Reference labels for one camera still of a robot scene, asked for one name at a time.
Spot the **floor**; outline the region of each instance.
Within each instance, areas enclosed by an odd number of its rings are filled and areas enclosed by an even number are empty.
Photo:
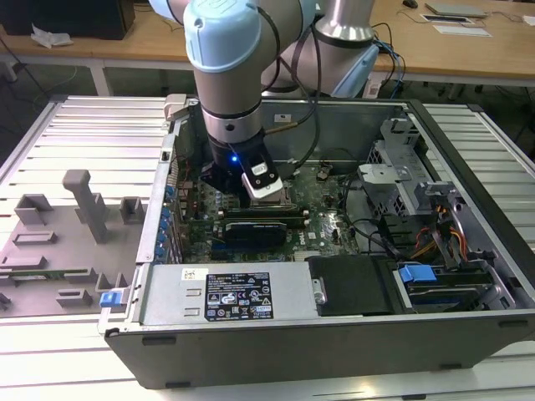
[[[88,69],[37,65],[27,68],[48,95],[96,95]],[[116,95],[161,96],[161,77],[157,70],[109,69],[107,74]],[[169,71],[167,74],[171,93],[194,93],[192,72]],[[525,88],[486,86],[477,93],[475,86],[467,85],[456,101],[451,102],[447,98],[450,87],[446,84],[405,83],[403,92],[398,93],[397,97],[418,99],[424,103],[479,104],[512,138],[517,137],[535,110],[534,89],[530,89],[531,98],[528,99],[529,92]],[[393,88],[393,83],[387,84],[381,90],[380,97],[389,98]],[[15,83],[0,82],[0,164],[9,156],[46,103],[46,98],[24,69],[18,72]],[[518,144],[526,153],[532,151],[535,134],[529,127],[522,132]]]

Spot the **laptop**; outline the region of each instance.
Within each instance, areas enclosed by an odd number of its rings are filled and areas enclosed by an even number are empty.
[[[488,14],[481,9],[462,4],[426,3],[433,13],[437,15],[453,15],[456,17],[485,18]]]

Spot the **paper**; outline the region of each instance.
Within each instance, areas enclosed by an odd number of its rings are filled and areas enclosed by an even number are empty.
[[[535,26],[535,17],[524,15],[522,18],[528,25],[531,25],[532,27]]]
[[[32,25],[33,33],[31,35],[32,39],[39,43],[45,48],[52,48],[52,46],[66,46],[68,44],[73,44],[73,41],[70,40],[68,33],[50,33],[45,32],[42,29],[37,28],[35,25]]]
[[[464,36],[483,36],[492,38],[492,35],[482,28],[464,28],[464,27],[447,27],[442,25],[433,25],[435,29],[446,35],[464,35]]]

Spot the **power supply label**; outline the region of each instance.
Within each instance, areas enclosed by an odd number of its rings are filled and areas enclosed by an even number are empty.
[[[206,275],[208,322],[273,319],[269,273]]]

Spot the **wooden desk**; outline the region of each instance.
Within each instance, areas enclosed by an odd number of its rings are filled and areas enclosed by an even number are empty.
[[[73,38],[74,44],[44,48],[29,36],[0,35],[24,63],[77,65],[91,70],[97,94],[110,96],[113,91],[106,80],[108,67],[133,69],[185,69],[192,66],[186,54],[183,29],[153,12],[136,12],[135,21],[123,40]],[[0,44],[0,63],[12,63],[13,56]],[[8,77],[9,67],[4,66]]]
[[[517,16],[535,16],[535,4],[490,0],[441,0],[444,3],[473,4],[486,12],[500,11]],[[483,20],[492,38],[453,36],[439,33],[432,23],[415,23],[398,11],[423,21],[421,13],[431,13],[420,0],[416,10],[401,0],[376,0],[372,24],[385,22],[392,28],[395,51],[407,63],[405,80],[451,82],[458,84],[500,84],[535,86],[535,27],[514,23],[501,14]],[[377,27],[381,39],[388,40],[386,28]],[[107,67],[141,69],[191,69],[183,30],[153,12],[137,12],[132,29],[124,40],[74,38],[71,46],[47,49],[30,37],[2,34],[6,44],[25,63],[79,65],[91,69],[99,95],[112,91],[106,81]],[[0,62],[12,62],[0,53]],[[390,58],[380,55],[367,85],[367,97],[392,67]]]
[[[489,0],[441,0],[441,3],[471,4],[488,13],[498,11],[520,18],[522,15],[535,16],[535,4],[528,3]],[[398,0],[378,0],[371,18],[372,25],[390,25],[395,51],[407,64],[407,81],[535,86],[535,27],[525,22],[514,23],[494,13],[474,21],[474,26],[484,27],[492,38],[445,35],[439,33],[433,23],[415,23],[398,13],[402,10],[423,22],[420,14],[432,12],[424,0],[419,4],[413,10],[402,6]],[[377,27],[377,32],[382,40],[389,40],[386,27]],[[380,55],[369,86],[380,84],[391,67],[390,57]]]

